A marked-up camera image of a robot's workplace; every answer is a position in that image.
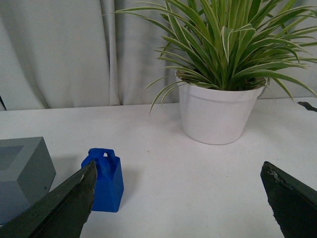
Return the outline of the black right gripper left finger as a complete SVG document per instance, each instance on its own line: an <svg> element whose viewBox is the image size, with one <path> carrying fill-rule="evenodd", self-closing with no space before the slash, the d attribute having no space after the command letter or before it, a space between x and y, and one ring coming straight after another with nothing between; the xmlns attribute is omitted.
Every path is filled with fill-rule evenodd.
<svg viewBox="0 0 317 238"><path fill-rule="evenodd" d="M80 169L26 211L1 226L2 238L78 238L91 213L95 162Z"/></svg>

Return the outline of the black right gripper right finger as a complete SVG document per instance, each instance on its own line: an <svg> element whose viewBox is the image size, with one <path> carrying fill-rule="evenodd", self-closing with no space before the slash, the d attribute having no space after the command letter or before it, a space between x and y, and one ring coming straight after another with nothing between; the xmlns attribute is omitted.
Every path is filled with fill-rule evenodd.
<svg viewBox="0 0 317 238"><path fill-rule="evenodd" d="M261 179L273 216L286 238L317 236L317 191L265 161Z"/></svg>

